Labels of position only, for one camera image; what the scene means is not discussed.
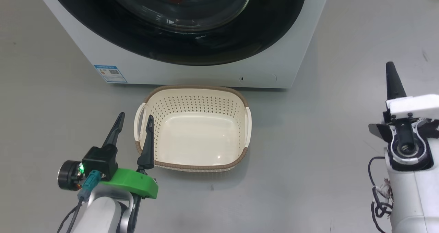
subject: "brown basket rim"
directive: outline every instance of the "brown basket rim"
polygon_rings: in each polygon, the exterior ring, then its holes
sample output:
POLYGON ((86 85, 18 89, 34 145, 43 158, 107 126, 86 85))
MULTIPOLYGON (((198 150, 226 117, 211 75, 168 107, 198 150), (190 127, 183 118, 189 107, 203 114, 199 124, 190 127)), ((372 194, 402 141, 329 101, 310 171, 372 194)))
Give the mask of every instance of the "brown basket rim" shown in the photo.
MULTIPOLYGON (((171 85, 171 86, 160 86, 156 89, 154 89, 143 101, 144 103, 148 103, 149 99, 151 99, 151 97, 158 93, 159 91, 165 91, 165 90, 169 90, 169 89, 209 89, 209 90, 218 90, 218 91, 227 91, 229 93, 235 94, 236 96, 238 96, 243 104, 244 107, 248 107, 248 102, 246 100, 246 98, 238 91, 236 91, 235 89, 232 88, 228 88, 228 87, 221 87, 221 86, 193 86, 193 85, 186 85, 186 86, 181 86, 181 85, 171 85)), ((139 153, 139 155, 142 153, 142 148, 140 146, 140 141, 136 141, 136 149, 139 153)), ((171 163, 165 163, 165 162, 160 162, 160 161, 156 161, 154 159, 154 165, 158 165, 158 166, 163 166, 163 167, 167 167, 167 168, 174 168, 174 169, 186 169, 186 170, 217 170, 217 169, 229 169, 232 168, 234 166, 236 166, 237 164, 239 164, 244 156, 246 156, 247 153, 247 147, 244 147, 241 155, 232 163, 230 164, 223 164, 223 165, 184 165, 184 164, 171 164, 171 163)))

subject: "qr code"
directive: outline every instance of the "qr code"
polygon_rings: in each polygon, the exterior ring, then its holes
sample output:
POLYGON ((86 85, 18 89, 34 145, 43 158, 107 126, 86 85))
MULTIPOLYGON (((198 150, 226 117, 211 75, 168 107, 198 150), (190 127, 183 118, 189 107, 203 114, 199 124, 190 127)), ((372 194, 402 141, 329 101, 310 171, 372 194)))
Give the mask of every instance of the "qr code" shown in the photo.
POLYGON ((110 73, 113 74, 113 75, 119 75, 120 74, 119 71, 116 70, 116 69, 109 69, 108 71, 110 71, 110 73))

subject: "laundry basket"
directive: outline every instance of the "laundry basket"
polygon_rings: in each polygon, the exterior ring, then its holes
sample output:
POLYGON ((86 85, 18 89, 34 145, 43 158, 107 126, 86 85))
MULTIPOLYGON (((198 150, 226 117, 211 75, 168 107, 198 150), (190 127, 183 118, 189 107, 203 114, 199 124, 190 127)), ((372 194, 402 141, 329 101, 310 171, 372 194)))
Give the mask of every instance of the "laundry basket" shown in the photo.
POLYGON ((134 138, 139 154, 154 117, 154 164, 186 172, 224 172, 246 155, 251 113, 238 91, 214 86, 162 86, 139 106, 134 138))

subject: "washing machine door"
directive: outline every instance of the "washing machine door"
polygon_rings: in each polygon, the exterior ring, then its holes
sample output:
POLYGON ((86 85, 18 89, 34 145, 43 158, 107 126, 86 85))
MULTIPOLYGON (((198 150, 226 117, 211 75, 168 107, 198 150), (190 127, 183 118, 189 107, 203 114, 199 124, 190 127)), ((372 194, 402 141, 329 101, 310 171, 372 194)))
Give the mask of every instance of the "washing machine door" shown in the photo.
POLYGON ((107 41, 183 65, 239 61, 276 43, 304 0, 58 0, 107 41))

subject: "basket handle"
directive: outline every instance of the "basket handle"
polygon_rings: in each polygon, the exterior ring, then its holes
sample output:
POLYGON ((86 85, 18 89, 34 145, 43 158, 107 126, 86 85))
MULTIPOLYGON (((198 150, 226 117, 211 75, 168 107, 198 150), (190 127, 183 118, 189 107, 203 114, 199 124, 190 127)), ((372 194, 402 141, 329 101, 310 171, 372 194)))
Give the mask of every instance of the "basket handle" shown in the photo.
POLYGON ((246 107, 246 147, 250 144, 251 138, 251 111, 246 107))
POLYGON ((134 117, 134 139, 136 141, 140 141, 140 134, 139 134, 139 118, 140 118, 140 114, 142 113, 142 111, 144 111, 146 107, 145 103, 142 103, 139 108, 138 111, 136 112, 136 116, 134 117))

